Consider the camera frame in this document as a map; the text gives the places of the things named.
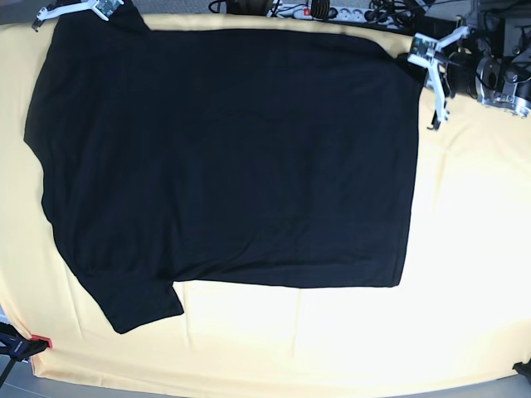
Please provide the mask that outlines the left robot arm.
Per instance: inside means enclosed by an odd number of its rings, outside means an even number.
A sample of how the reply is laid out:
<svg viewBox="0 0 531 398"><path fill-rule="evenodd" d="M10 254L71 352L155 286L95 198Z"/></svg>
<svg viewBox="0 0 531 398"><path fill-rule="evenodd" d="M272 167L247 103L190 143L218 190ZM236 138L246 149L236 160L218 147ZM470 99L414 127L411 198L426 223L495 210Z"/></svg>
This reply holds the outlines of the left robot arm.
<svg viewBox="0 0 531 398"><path fill-rule="evenodd" d="M468 95L485 107L530 116L530 26L508 27L503 49L477 40L450 53L445 83L450 96Z"/></svg>

